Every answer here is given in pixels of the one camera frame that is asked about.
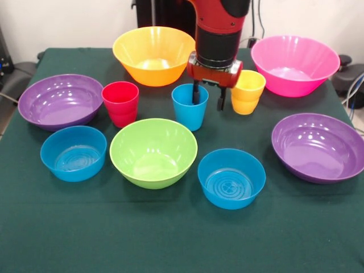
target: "table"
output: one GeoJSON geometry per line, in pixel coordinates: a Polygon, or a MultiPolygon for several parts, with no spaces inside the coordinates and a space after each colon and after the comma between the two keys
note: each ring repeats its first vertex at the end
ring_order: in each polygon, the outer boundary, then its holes
{"type": "MultiPolygon", "coordinates": [[[[248,49],[238,59],[255,69],[248,49]]],[[[80,73],[103,85],[133,79],[109,48],[46,50],[31,83],[80,73]]],[[[191,82],[183,74],[163,88],[140,88],[138,119],[174,119],[171,92],[191,82]]],[[[298,112],[323,113],[349,123],[329,81],[307,97],[263,92],[249,116],[230,98],[216,111],[210,93],[198,155],[175,185],[146,190],[125,180],[107,156],[83,183],[56,179],[39,151],[51,134],[15,113],[0,141],[0,272],[364,272],[363,174],[335,185],[304,182],[288,172],[270,142],[274,125],[298,112]],[[228,211],[204,197],[197,166],[218,148],[243,149],[264,165],[267,181],[247,208],[228,211]]],[[[117,133],[104,107],[90,123],[110,142],[117,133]]]]}

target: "blue bowl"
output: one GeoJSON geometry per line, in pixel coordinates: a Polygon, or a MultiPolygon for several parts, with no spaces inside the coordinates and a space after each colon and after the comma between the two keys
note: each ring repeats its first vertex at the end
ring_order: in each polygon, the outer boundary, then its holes
{"type": "Polygon", "coordinates": [[[59,179],[80,182],[104,166],[107,141],[99,130],[72,126],[53,133],[40,149],[45,166],[59,179]]]}
{"type": "Polygon", "coordinates": [[[250,205],[266,182],[259,160],[237,149],[210,152],[200,161],[197,173],[206,198],[222,209],[250,205]]]}

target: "plastic bowl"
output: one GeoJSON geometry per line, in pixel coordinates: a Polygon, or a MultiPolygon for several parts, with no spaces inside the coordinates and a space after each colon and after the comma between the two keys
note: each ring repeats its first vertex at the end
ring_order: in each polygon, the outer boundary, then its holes
{"type": "Polygon", "coordinates": [[[251,57],[266,87],[285,97],[303,97],[337,72],[338,55],[327,45],[299,36],[272,36],[257,42],[251,57]]]}
{"type": "Polygon", "coordinates": [[[147,86],[178,80],[195,50],[195,40],[170,27],[141,27],[121,35],[113,44],[116,59],[133,79],[147,86]]]}
{"type": "Polygon", "coordinates": [[[198,179],[212,204],[222,209],[241,209],[261,192],[266,173],[259,160],[247,152],[220,149],[200,161],[198,179]]]}
{"type": "Polygon", "coordinates": [[[25,120],[48,131],[84,125],[102,105],[102,88],[97,80],[84,75],[52,76],[29,86],[18,109],[25,120]]]}
{"type": "Polygon", "coordinates": [[[333,184],[364,169],[364,140],[348,124],[327,115],[282,119],[273,129],[272,145],[283,164],[309,182],[333,184]]]}
{"type": "Polygon", "coordinates": [[[73,126],[47,138],[40,149],[40,158],[59,179],[79,182],[101,170],[106,148],[102,132],[89,126],[73,126]]]}
{"type": "Polygon", "coordinates": [[[197,155],[195,136],[169,119],[136,121],[120,130],[110,145],[116,169],[146,189],[162,189],[177,182],[197,155]]]}

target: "bowl rim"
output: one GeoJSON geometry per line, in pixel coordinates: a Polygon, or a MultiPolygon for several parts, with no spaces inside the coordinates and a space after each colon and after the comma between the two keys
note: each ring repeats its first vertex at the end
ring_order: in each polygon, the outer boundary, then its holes
{"type": "Polygon", "coordinates": [[[197,157],[197,152],[198,152],[198,144],[197,144],[197,140],[196,140],[196,137],[195,135],[187,128],[185,127],[184,125],[182,125],[181,123],[178,123],[176,121],[173,121],[171,119],[166,119],[166,118],[146,118],[146,119],[141,119],[139,121],[135,121],[127,126],[125,126],[124,128],[122,128],[119,132],[116,133],[116,135],[113,137],[113,140],[111,141],[111,144],[110,144],[110,148],[109,148],[109,155],[110,155],[110,159],[111,159],[111,162],[112,164],[114,165],[114,167],[123,175],[126,175],[127,177],[131,178],[131,179],[134,179],[134,180],[137,180],[137,181],[143,181],[143,182],[161,182],[161,181],[166,181],[166,180],[169,180],[169,179],[173,179],[179,175],[181,175],[182,173],[184,172],[187,172],[187,170],[191,167],[191,165],[195,162],[196,160],[196,157],[197,157]],[[113,159],[112,157],[112,153],[111,153],[111,149],[113,148],[113,146],[115,145],[115,139],[116,137],[119,135],[119,134],[123,134],[125,129],[126,128],[129,128],[129,127],[132,127],[133,125],[135,124],[139,124],[139,123],[143,123],[143,122],[151,122],[151,121],[163,121],[163,122],[168,122],[168,123],[174,123],[176,125],[178,125],[179,127],[181,127],[182,129],[184,129],[188,135],[190,135],[193,139],[193,143],[195,144],[194,145],[194,149],[195,149],[195,154],[193,156],[193,159],[191,160],[191,163],[187,165],[187,167],[183,168],[181,171],[179,171],[177,174],[174,174],[172,176],[167,176],[167,177],[164,177],[163,179],[161,180],[154,180],[154,179],[143,179],[141,180],[140,178],[136,177],[136,176],[133,176],[133,175],[129,175],[128,173],[125,173],[123,170],[121,170],[121,168],[116,164],[115,160],[113,159]]]}
{"type": "Polygon", "coordinates": [[[309,37],[306,37],[306,36],[300,36],[300,35],[274,35],[274,36],[269,36],[269,37],[266,37],[264,39],[261,39],[259,41],[257,41],[257,43],[253,46],[253,48],[251,49],[251,52],[250,52],[250,55],[251,55],[251,58],[255,64],[256,67],[259,67],[262,71],[264,71],[265,73],[269,74],[270,76],[274,76],[276,78],[280,78],[282,80],[289,80],[289,81],[293,81],[293,82],[312,82],[312,81],[321,81],[321,80],[326,80],[327,78],[329,78],[330,76],[332,76],[333,74],[335,74],[335,72],[338,71],[338,69],[340,68],[340,57],[339,55],[337,54],[337,52],[335,52],[331,47],[329,47],[327,44],[323,43],[323,42],[320,42],[318,40],[315,40],[315,39],[312,39],[312,38],[309,38],[309,37]],[[331,73],[329,73],[327,76],[323,76],[323,77],[320,77],[320,78],[312,78],[310,80],[291,80],[291,79],[287,79],[287,78],[284,78],[284,77],[280,77],[280,76],[276,76],[276,75],[273,75],[271,74],[269,71],[267,71],[266,69],[264,69],[260,64],[259,62],[257,62],[257,58],[256,58],[256,54],[255,54],[255,47],[258,45],[258,44],[261,44],[267,40],[271,40],[271,39],[278,39],[278,38],[283,38],[283,37],[290,37],[290,38],[298,38],[298,39],[303,39],[303,40],[310,40],[312,42],[315,42],[317,44],[321,44],[322,46],[324,46],[325,48],[327,48],[328,50],[330,50],[332,53],[334,53],[335,57],[336,57],[336,66],[335,66],[335,69],[333,69],[333,71],[331,73]]]}
{"type": "Polygon", "coordinates": [[[152,29],[152,28],[163,28],[163,29],[169,29],[169,30],[174,30],[176,32],[179,32],[179,33],[183,33],[184,35],[186,35],[186,37],[189,37],[191,39],[191,41],[193,41],[193,44],[194,44],[194,49],[190,52],[190,54],[196,49],[196,41],[195,39],[190,36],[190,34],[182,31],[182,30],[178,30],[176,28],[173,28],[173,27],[164,27],[164,26],[147,26],[147,27],[139,27],[139,28],[135,28],[133,30],[130,30],[130,31],[127,31],[125,33],[123,33],[122,35],[120,35],[119,37],[116,38],[116,40],[114,41],[113,43],[113,46],[112,46],[112,50],[113,50],[113,55],[114,57],[119,61],[121,62],[123,65],[127,65],[129,67],[133,67],[134,69],[138,69],[138,70],[142,70],[142,71],[166,71],[166,70],[169,70],[169,69],[172,69],[172,68],[176,68],[176,67],[180,67],[180,66],[183,66],[183,65],[186,65],[187,62],[188,62],[188,59],[186,59],[185,62],[183,63],[179,63],[179,64],[175,64],[175,65],[172,65],[168,68],[159,68],[159,69],[142,69],[142,68],[138,68],[135,66],[135,64],[130,64],[128,61],[124,61],[124,60],[121,60],[120,57],[118,57],[118,55],[116,54],[116,46],[117,44],[119,43],[119,41],[126,35],[130,35],[131,33],[133,32],[141,32],[143,30],[146,30],[146,29],[152,29]]]}
{"type": "Polygon", "coordinates": [[[82,74],[77,74],[77,73],[66,73],[66,74],[58,74],[58,75],[53,75],[53,76],[50,76],[50,77],[46,77],[46,78],[43,78],[39,81],[36,81],[35,83],[31,84],[30,86],[28,86],[26,88],[26,90],[22,93],[22,95],[20,96],[19,98],[19,101],[18,101],[18,112],[19,114],[22,116],[22,118],[24,118],[27,122],[31,123],[31,124],[34,124],[34,125],[38,125],[38,126],[52,126],[52,127],[58,127],[58,126],[65,126],[65,125],[68,125],[70,123],[73,123],[73,122],[77,122],[77,121],[80,121],[88,116],[90,116],[91,114],[93,114],[95,111],[97,111],[101,105],[103,104],[103,100],[102,100],[102,96],[101,96],[101,93],[100,93],[100,100],[98,102],[98,105],[95,109],[93,109],[92,111],[90,111],[89,113],[83,115],[81,118],[78,118],[78,119],[75,119],[73,121],[69,121],[69,122],[66,122],[66,123],[57,123],[57,124],[46,124],[46,123],[41,123],[41,122],[36,122],[36,121],[33,121],[33,120],[30,120],[24,113],[22,113],[22,110],[21,110],[21,107],[20,105],[22,104],[22,100],[23,98],[25,97],[25,94],[27,92],[29,92],[30,89],[34,88],[35,86],[37,86],[38,84],[41,84],[45,81],[48,81],[48,80],[51,80],[53,78],[57,78],[57,77],[65,77],[65,76],[71,76],[71,77],[82,77],[82,78],[85,78],[85,79],[88,79],[88,80],[91,80],[91,81],[94,81],[97,85],[100,86],[100,89],[102,91],[102,89],[104,88],[104,86],[98,81],[96,80],[95,78],[92,78],[90,76],[86,76],[86,75],[82,75],[82,74]]]}
{"type": "Polygon", "coordinates": [[[104,155],[106,155],[106,150],[107,150],[107,139],[106,139],[106,136],[99,130],[99,129],[96,129],[94,127],[91,127],[91,126],[85,126],[85,125],[75,125],[75,126],[70,126],[70,127],[66,127],[66,128],[63,128],[61,130],[58,130],[54,133],[52,133],[42,144],[41,148],[40,148],[40,160],[43,162],[43,164],[48,168],[50,169],[51,171],[54,171],[54,172],[63,172],[63,173],[72,173],[72,172],[78,172],[78,171],[81,171],[81,170],[84,170],[84,169],[87,169],[93,165],[95,165],[96,163],[98,163],[100,160],[102,160],[102,157],[104,155]],[[51,167],[49,164],[47,164],[43,157],[42,157],[42,153],[44,151],[44,146],[47,142],[51,141],[52,138],[55,137],[55,135],[59,134],[59,133],[64,133],[65,131],[70,131],[70,130],[74,130],[74,129],[83,129],[83,130],[89,130],[89,131],[92,131],[100,136],[102,136],[102,138],[104,139],[104,148],[102,149],[102,152],[100,153],[100,157],[95,160],[91,165],[88,165],[84,168],[81,168],[81,169],[73,169],[71,171],[60,171],[59,169],[56,169],[56,168],[53,168],[51,167]]]}
{"type": "Polygon", "coordinates": [[[290,164],[288,164],[284,159],[283,157],[281,156],[281,154],[278,152],[278,148],[273,140],[273,134],[274,132],[277,130],[278,126],[285,120],[287,119],[290,119],[292,117],[297,117],[297,116],[305,116],[305,115],[314,115],[314,116],[317,116],[317,117],[323,117],[323,118],[327,118],[327,119],[331,119],[341,125],[343,125],[345,128],[347,128],[348,130],[351,130],[353,132],[355,132],[359,138],[362,139],[362,137],[356,132],[356,130],[354,128],[352,128],[349,124],[345,123],[344,121],[341,121],[337,118],[334,118],[334,117],[331,117],[329,115],[325,115],[325,114],[319,114],[319,113],[310,113],[310,112],[305,112],[305,113],[297,113],[297,114],[292,114],[292,115],[288,115],[286,116],[285,118],[282,118],[279,122],[277,122],[277,124],[274,126],[273,130],[272,130],[272,133],[271,133],[271,144],[273,146],[273,150],[274,152],[276,153],[276,155],[278,156],[278,158],[284,163],[286,164],[287,166],[289,166],[289,168],[291,168],[292,170],[294,170],[295,172],[297,173],[300,173],[308,178],[311,178],[311,179],[316,179],[316,180],[320,180],[320,181],[326,181],[326,182],[335,182],[335,181],[343,181],[343,180],[347,180],[347,179],[350,179],[352,177],[355,177],[357,175],[359,175],[362,171],[364,171],[364,163],[362,164],[362,167],[360,168],[359,171],[351,174],[351,175],[347,175],[347,176],[343,176],[343,177],[338,177],[338,178],[326,178],[326,177],[318,177],[318,176],[312,176],[312,175],[309,175],[307,173],[304,173],[300,170],[298,170],[297,168],[291,166],[290,164]]]}
{"type": "Polygon", "coordinates": [[[224,199],[226,201],[230,201],[230,202],[239,202],[239,201],[245,201],[245,200],[250,200],[252,198],[255,198],[257,197],[257,195],[259,195],[261,193],[261,191],[263,190],[264,186],[266,185],[266,181],[267,181],[267,174],[266,174],[266,170],[263,166],[263,164],[260,162],[260,160],[258,160],[254,155],[252,155],[251,153],[249,152],[246,152],[246,151],[243,151],[243,150],[240,150],[240,149],[236,149],[236,148],[221,148],[221,149],[216,149],[216,150],[213,150],[209,153],[207,153],[206,155],[204,155],[204,157],[200,160],[199,164],[198,164],[198,167],[197,167],[197,177],[198,177],[198,180],[200,182],[200,185],[209,193],[213,194],[214,196],[220,198],[220,199],[224,199]],[[241,198],[241,199],[229,199],[229,198],[226,198],[226,197],[221,197],[221,196],[216,196],[215,194],[213,194],[211,191],[208,190],[208,188],[206,187],[206,185],[204,184],[204,182],[201,181],[201,178],[200,178],[200,165],[201,163],[205,160],[205,158],[207,156],[211,156],[211,154],[215,154],[215,153],[219,153],[221,151],[234,151],[234,152],[239,152],[241,154],[245,154],[245,155],[248,155],[249,157],[251,157],[252,159],[254,159],[260,166],[260,168],[262,169],[263,171],[263,175],[264,175],[264,182],[261,186],[261,188],[256,192],[256,194],[254,195],[251,195],[249,197],[245,197],[245,198],[241,198]]]}

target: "orange bowl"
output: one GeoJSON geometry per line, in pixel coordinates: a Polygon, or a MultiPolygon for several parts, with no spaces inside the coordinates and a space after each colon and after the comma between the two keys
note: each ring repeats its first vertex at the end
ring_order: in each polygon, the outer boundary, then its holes
{"type": "Polygon", "coordinates": [[[164,86],[178,80],[195,50],[195,40],[170,27],[141,27],[121,35],[113,54],[135,81],[164,86]]]}

